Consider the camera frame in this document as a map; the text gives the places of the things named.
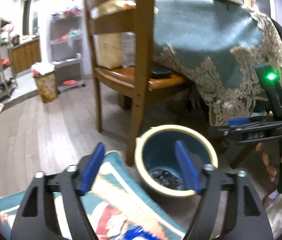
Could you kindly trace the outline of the wooden kitchen cabinet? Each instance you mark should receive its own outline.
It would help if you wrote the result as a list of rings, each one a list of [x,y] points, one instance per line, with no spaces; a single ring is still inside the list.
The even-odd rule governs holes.
[[[41,61],[40,37],[35,37],[9,50],[9,60],[14,74],[19,74]]]

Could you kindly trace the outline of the blue bin with cream rim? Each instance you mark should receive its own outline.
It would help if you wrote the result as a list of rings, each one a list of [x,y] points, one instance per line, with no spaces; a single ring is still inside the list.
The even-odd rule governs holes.
[[[175,155],[175,142],[185,142],[191,153],[198,154],[205,164],[218,167],[217,154],[212,144],[197,131],[180,125],[161,125],[150,128],[136,139],[134,161],[142,183],[151,191],[170,198],[193,196],[193,190],[169,189],[155,181],[151,174],[158,169],[169,171],[184,181]]]

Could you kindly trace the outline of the grey shelf unit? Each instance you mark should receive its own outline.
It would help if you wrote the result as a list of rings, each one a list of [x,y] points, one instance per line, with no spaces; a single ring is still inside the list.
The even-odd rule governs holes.
[[[55,68],[58,93],[85,87],[81,24],[82,10],[78,7],[52,15],[50,58]]]

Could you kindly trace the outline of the teal lace-trimmed tablecloth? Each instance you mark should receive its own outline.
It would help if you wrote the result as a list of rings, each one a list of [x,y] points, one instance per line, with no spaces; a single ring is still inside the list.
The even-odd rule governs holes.
[[[247,118],[266,100],[255,66],[282,76],[282,40],[271,18],[256,8],[217,0],[155,3],[153,59],[196,84],[209,122]]]

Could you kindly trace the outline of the teal patterned cushion mat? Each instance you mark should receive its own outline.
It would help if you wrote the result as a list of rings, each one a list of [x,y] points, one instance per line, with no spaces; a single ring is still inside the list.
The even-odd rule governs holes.
[[[182,239],[178,225],[128,173],[121,152],[109,151],[92,190],[81,202],[99,239],[114,239],[135,226],[159,239]]]

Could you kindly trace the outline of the black flat box on chair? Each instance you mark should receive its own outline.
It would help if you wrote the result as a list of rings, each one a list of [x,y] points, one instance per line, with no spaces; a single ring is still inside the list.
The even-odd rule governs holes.
[[[151,69],[151,78],[152,79],[166,79],[172,75],[171,70],[155,62],[151,64],[150,69]]]

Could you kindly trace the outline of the brown wooden chair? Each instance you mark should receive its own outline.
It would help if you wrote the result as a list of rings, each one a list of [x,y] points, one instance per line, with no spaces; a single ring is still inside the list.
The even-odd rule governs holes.
[[[84,0],[97,130],[102,131],[100,87],[106,85],[118,93],[120,106],[132,111],[127,165],[134,162],[145,108],[190,91],[190,81],[180,74],[151,77],[154,1]]]

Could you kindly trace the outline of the yellow woven bag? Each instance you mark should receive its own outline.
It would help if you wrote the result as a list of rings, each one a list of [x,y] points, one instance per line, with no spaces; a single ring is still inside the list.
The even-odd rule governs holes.
[[[134,9],[134,0],[109,0],[93,11],[93,16],[105,16]],[[97,45],[97,64],[109,70],[135,65],[136,45],[133,32],[101,34],[94,37]]]

